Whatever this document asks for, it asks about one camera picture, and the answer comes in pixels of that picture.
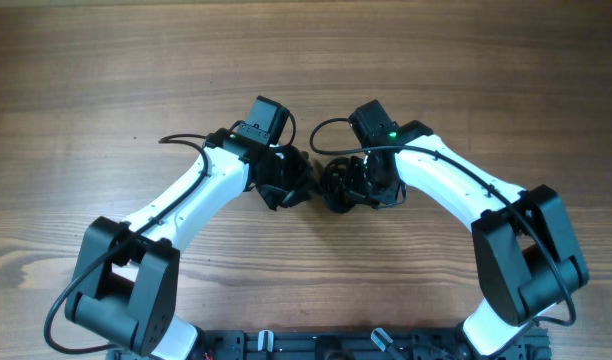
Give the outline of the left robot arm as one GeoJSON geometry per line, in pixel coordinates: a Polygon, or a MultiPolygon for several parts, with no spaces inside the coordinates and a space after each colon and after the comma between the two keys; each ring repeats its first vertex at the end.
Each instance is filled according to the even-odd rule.
{"type": "Polygon", "coordinates": [[[208,135],[173,134],[166,145],[193,148],[191,167],[160,196],[121,221],[86,229],[71,283],[50,309],[105,339],[117,358],[209,359],[203,332],[176,316],[180,258],[226,204],[256,190],[272,210],[310,197],[307,155],[280,137],[294,115],[259,96],[245,120],[208,135]]]}

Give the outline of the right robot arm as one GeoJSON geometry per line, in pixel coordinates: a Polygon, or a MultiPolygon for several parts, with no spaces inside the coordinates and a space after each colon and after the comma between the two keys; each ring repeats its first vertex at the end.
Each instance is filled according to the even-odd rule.
{"type": "Polygon", "coordinates": [[[493,359],[566,305],[588,283],[589,270],[559,194],[546,185],[526,190],[486,173],[452,151],[419,121],[398,125],[379,101],[348,118],[365,153],[370,186],[394,179],[425,193],[470,231],[484,296],[460,331],[474,355],[493,359]]]}

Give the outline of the black USB cable blue plug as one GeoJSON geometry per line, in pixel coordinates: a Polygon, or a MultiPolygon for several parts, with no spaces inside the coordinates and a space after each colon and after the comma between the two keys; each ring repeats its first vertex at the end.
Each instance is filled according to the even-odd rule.
{"type": "Polygon", "coordinates": [[[326,207],[335,213],[347,213],[356,205],[374,209],[379,202],[370,194],[365,177],[363,160],[357,156],[337,157],[325,167],[315,160],[311,162],[304,151],[297,151],[296,168],[289,175],[296,175],[294,186],[282,199],[282,205],[295,206],[319,194],[326,207]]]}

